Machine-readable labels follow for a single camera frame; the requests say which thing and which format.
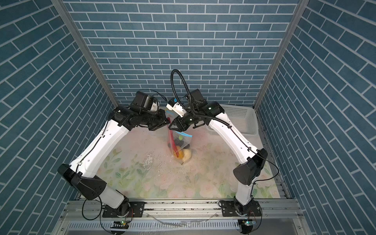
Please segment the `red toy chili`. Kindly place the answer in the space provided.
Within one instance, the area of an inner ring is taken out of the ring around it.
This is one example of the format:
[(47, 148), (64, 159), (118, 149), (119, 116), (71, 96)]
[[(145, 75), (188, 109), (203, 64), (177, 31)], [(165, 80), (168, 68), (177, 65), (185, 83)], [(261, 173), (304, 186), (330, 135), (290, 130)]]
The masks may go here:
[(168, 130), (168, 143), (169, 143), (169, 147), (172, 151), (172, 154), (173, 156), (178, 159), (179, 158), (179, 150), (175, 144), (175, 141), (174, 141), (174, 137), (173, 137), (173, 132), (170, 130), (170, 129), (167, 129)]

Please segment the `clear zip top bag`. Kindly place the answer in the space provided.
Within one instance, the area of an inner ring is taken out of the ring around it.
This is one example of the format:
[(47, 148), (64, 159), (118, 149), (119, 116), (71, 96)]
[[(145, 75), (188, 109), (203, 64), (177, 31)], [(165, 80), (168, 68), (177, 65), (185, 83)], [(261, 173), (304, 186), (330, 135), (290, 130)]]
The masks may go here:
[(167, 128), (167, 146), (173, 159), (181, 165), (192, 158), (192, 138), (192, 135)]

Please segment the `yellow toy fruit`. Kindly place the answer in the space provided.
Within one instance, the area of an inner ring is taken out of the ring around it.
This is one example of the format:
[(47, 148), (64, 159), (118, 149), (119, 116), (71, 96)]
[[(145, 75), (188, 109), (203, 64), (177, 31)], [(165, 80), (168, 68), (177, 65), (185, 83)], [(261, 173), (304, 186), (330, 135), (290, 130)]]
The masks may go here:
[(179, 160), (182, 160), (183, 157), (184, 157), (184, 151), (182, 149), (177, 149), (177, 151), (175, 152), (174, 156), (179, 159)]

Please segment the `cream toy bun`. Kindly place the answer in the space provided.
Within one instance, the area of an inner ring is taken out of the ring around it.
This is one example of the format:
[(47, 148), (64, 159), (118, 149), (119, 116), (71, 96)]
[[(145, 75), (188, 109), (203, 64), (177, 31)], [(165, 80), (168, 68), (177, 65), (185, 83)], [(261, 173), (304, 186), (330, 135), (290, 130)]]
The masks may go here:
[(192, 157), (192, 151), (190, 149), (183, 149), (183, 162), (187, 162)]

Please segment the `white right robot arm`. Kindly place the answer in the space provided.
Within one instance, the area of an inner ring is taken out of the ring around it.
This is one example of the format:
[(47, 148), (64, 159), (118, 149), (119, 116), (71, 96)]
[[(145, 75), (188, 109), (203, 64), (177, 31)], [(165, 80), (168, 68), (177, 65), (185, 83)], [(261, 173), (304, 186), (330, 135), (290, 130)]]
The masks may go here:
[(213, 129), (230, 147), (240, 165), (233, 174), (238, 180), (238, 190), (234, 198), (234, 207), (239, 215), (250, 212), (252, 202), (252, 191), (255, 182), (260, 176), (268, 153), (265, 149), (258, 149), (251, 144), (230, 121), (225, 110), (217, 102), (199, 103), (199, 108), (189, 109), (183, 107), (176, 99), (171, 99), (166, 106), (178, 116), (171, 122), (169, 129), (183, 132), (191, 125), (203, 121), (205, 125)]

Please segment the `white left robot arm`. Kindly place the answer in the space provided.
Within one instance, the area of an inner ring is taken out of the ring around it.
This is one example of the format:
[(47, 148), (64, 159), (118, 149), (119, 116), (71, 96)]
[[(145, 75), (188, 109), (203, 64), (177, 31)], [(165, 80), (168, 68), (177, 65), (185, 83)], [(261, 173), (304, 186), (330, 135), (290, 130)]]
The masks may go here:
[(117, 216), (127, 216), (130, 212), (128, 198), (99, 178), (97, 171), (116, 144), (133, 128), (142, 126), (155, 131), (169, 123), (163, 109), (138, 113), (118, 106), (88, 147), (70, 164), (62, 164), (58, 173), (86, 199), (98, 199), (114, 209)]

